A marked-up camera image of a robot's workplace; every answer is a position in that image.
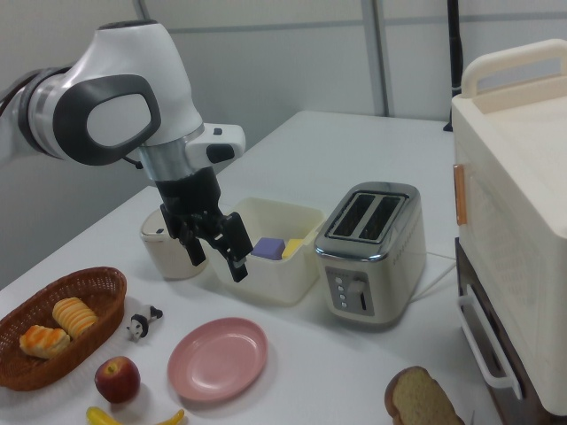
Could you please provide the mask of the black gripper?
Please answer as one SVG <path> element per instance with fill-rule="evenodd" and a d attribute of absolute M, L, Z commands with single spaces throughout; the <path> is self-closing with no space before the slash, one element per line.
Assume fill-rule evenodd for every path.
<path fill-rule="evenodd" d="M 221 189 L 215 172 L 198 170 L 179 180 L 156 181 L 156 186 L 170 235 L 179 239 L 191 264 L 197 267 L 206 260 L 201 238 L 222 255 L 234 282 L 244 280 L 252 242 L 239 213 L 221 212 Z"/>

